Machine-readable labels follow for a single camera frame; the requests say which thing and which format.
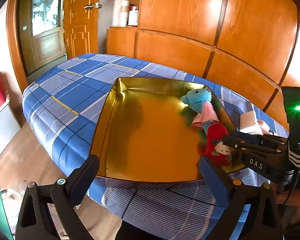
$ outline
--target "bed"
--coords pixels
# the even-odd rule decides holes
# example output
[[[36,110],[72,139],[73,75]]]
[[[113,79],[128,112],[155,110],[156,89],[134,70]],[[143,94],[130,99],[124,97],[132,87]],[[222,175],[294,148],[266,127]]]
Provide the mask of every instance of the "bed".
[[[160,77],[208,85],[235,126],[240,114],[255,110],[279,136],[288,132],[239,94],[201,77],[135,58],[84,54],[63,62],[30,84],[23,93],[24,115],[55,164],[68,176],[87,158],[106,96],[118,77]],[[247,185],[267,180],[249,169],[234,174]],[[128,223],[164,239],[204,239],[220,218],[206,186],[165,190],[120,189],[93,182],[87,195]],[[242,212],[237,239],[249,207]]]

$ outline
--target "white wall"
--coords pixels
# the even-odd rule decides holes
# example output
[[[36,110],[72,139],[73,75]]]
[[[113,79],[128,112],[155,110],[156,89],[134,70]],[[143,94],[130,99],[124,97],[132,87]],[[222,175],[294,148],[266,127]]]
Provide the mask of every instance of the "white wall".
[[[120,25],[121,2],[123,0],[114,0],[112,25]]]
[[[120,24],[121,1],[122,0],[99,0],[99,2],[102,4],[102,8],[99,9],[98,20],[99,53],[106,53],[107,29],[112,25]]]
[[[10,94],[10,106],[12,109],[21,104],[22,93],[14,73],[11,56],[8,46],[8,37],[6,30],[8,1],[0,9],[0,76],[4,88]]]

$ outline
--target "paper roll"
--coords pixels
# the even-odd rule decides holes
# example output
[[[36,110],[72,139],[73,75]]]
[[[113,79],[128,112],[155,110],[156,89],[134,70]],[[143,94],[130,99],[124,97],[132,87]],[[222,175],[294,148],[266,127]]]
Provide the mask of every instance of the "paper roll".
[[[123,0],[121,2],[121,6],[130,6],[130,1],[129,0]]]
[[[129,6],[121,6],[121,12],[129,12]]]
[[[129,13],[128,12],[121,12],[120,13],[120,26],[126,27],[128,22]]]

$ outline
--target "white tissue box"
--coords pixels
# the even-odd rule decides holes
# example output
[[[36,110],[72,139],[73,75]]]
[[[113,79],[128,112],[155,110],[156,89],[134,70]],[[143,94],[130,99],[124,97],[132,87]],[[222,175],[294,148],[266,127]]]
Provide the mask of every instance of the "white tissue box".
[[[256,112],[254,110],[246,112],[240,115],[240,132],[244,133],[255,133],[259,131],[260,126],[258,124]]]

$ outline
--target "white box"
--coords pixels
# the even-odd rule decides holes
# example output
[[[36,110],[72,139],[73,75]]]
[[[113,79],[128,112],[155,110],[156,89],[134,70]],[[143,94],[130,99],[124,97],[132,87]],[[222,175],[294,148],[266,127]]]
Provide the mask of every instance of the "white box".
[[[0,154],[20,130],[20,125],[11,111],[10,98],[0,107]]]
[[[240,132],[251,133],[259,129],[260,126],[254,110],[240,115]]]

